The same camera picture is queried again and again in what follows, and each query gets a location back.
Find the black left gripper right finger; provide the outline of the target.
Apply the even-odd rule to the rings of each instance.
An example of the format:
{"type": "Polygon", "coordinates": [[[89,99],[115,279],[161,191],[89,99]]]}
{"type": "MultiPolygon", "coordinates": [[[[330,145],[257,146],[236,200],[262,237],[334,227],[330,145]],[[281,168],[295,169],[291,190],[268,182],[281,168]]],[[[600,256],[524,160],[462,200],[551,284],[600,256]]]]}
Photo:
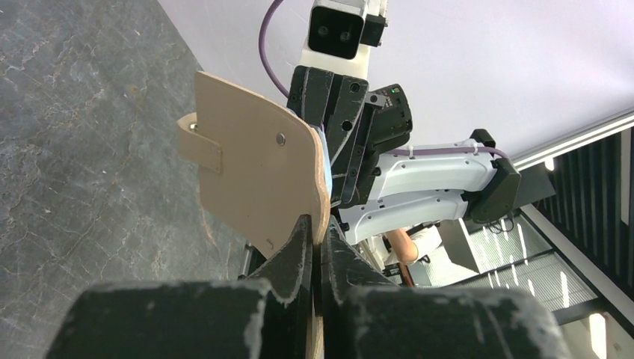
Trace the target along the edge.
{"type": "Polygon", "coordinates": [[[547,308],[517,289],[398,286],[344,239],[321,244],[326,358],[568,358],[547,308]]]}

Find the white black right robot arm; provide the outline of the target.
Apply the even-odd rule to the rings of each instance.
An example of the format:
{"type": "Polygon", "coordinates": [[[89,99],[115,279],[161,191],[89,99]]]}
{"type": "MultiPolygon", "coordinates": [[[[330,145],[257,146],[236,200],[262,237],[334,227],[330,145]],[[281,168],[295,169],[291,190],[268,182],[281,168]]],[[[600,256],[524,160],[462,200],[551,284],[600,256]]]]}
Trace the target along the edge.
{"type": "Polygon", "coordinates": [[[412,289],[374,270],[352,245],[396,227],[466,217],[501,218],[514,204],[520,174],[495,155],[477,129],[463,148],[394,151],[411,121],[399,89],[369,92],[365,80],[315,67],[295,69],[289,104],[301,143],[325,125],[333,154],[334,196],[306,223],[322,241],[292,267],[294,291],[321,296],[314,333],[326,358],[568,358],[545,307],[515,289],[412,289]]]}

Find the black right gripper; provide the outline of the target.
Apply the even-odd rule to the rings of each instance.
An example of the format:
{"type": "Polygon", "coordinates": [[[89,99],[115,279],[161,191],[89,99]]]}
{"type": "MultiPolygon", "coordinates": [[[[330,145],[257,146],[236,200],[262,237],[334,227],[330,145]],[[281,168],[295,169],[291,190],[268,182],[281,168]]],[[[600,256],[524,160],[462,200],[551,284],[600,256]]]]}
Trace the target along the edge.
{"type": "Polygon", "coordinates": [[[406,144],[413,128],[404,91],[397,84],[374,91],[369,83],[315,67],[298,66],[288,107],[327,140],[333,206],[364,205],[382,173],[378,160],[406,144]]]}

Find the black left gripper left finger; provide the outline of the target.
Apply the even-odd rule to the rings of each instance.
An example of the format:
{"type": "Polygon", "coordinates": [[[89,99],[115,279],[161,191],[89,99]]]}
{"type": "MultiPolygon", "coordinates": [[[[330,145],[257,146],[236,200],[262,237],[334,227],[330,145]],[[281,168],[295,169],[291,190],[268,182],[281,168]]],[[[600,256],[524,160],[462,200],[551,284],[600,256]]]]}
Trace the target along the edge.
{"type": "Polygon", "coordinates": [[[307,358],[311,218],[241,280],[104,283],[72,305],[48,358],[307,358]]]}

